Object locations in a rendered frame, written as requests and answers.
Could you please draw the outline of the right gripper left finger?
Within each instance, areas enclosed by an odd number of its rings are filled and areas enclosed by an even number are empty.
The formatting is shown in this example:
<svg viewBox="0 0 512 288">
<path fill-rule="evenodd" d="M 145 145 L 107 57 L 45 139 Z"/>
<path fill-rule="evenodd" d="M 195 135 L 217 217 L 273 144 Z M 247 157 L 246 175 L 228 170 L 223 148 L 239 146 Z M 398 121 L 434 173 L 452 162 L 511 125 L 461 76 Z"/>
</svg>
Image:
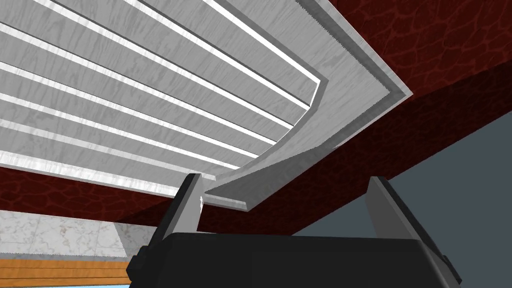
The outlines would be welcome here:
<svg viewBox="0 0 512 288">
<path fill-rule="evenodd" d="M 188 174 L 154 231 L 153 241 L 161 242 L 172 233 L 196 233 L 204 206 L 203 196 L 201 174 Z"/>
</svg>

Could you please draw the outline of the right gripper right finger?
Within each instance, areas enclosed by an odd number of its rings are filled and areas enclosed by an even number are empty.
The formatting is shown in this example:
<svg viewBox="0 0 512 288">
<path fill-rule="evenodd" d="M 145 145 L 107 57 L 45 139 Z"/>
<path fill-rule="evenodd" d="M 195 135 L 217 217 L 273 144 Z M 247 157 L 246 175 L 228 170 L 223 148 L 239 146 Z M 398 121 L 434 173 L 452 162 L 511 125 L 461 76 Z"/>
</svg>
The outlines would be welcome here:
<svg viewBox="0 0 512 288">
<path fill-rule="evenodd" d="M 365 204 L 377 237 L 419 240 L 442 261 L 447 260 L 385 177 L 370 177 Z"/>
</svg>

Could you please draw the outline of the grey louvered door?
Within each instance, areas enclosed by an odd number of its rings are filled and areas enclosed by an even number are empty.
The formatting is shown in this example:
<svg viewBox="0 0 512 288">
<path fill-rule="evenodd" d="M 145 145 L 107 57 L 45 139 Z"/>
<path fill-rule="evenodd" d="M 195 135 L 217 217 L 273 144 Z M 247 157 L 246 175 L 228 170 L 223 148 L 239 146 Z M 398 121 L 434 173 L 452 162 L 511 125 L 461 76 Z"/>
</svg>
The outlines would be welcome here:
<svg viewBox="0 0 512 288">
<path fill-rule="evenodd" d="M 249 211 L 411 94 L 328 0 L 0 0 L 0 167 Z"/>
</svg>

